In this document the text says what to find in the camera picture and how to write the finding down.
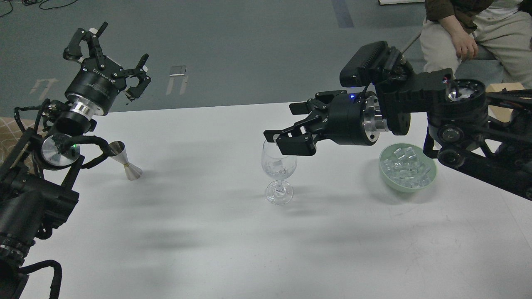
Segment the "person's bare hand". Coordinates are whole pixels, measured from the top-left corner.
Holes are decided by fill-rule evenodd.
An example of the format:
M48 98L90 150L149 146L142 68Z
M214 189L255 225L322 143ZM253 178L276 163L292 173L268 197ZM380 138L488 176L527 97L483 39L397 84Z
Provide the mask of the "person's bare hand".
M479 48L475 39L463 29L451 30L450 36L459 59L464 61L478 56Z

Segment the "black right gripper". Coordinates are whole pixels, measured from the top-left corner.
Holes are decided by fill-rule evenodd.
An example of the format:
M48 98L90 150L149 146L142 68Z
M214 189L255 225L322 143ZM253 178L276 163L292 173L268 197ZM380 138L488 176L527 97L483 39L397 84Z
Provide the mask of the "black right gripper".
M381 132L390 131L374 92L323 91L307 101L289 104L289 109L293 115L327 110L320 136L339 145L371 146ZM311 125L321 120L318 115L308 116L283 130L265 130L264 137L267 142L275 143L283 155L312 156L317 152L318 134L313 133Z

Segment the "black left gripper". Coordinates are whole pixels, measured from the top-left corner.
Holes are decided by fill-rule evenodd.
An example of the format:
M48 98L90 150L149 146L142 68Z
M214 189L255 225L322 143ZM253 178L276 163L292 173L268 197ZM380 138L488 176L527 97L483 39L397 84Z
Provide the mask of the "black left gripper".
M144 68L149 54L144 54L133 69L123 69L111 58L105 58L99 38L107 26L108 23L103 22L93 31L78 28L63 51L64 59L81 64L78 74L64 93L65 97L72 103L76 100L91 102L96 106L95 114L98 116L108 114L120 92L124 92L127 99L133 102L141 97L151 82ZM88 57L82 55L81 42L87 43ZM127 88L128 78L137 79L137 85Z

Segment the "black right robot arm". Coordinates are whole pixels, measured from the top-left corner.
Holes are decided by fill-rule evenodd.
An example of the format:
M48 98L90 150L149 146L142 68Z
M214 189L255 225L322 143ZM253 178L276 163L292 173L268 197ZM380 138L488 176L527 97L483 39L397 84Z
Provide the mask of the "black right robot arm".
M362 46L341 70L342 87L292 103L305 119L283 130L266 130L282 154L312 156L321 140L371 146L382 131L406 135L411 113L426 113L423 152L429 158L487 184L531 199L531 91L488 92L473 79L453 79L452 70L415 74L395 47L379 41Z

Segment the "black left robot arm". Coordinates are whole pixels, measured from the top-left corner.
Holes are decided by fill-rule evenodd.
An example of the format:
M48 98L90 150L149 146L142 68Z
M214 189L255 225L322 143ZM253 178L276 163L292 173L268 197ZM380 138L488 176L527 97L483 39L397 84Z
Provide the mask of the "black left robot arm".
M125 167L127 179L142 170L130 163L121 141L88 135L95 116L108 114L116 97L139 98L151 82L144 54L137 66L125 69L104 55L99 42L108 26L79 28L64 49L64 59L80 64L65 91L65 102L45 99L40 106L17 107L15 122L21 138L1 165L1 297L18 299L29 275L44 267L54 271L49 297L57 299L62 267L55 260L24 266L35 239L47 240L63 225L79 201L73 190L82 169L112 158Z

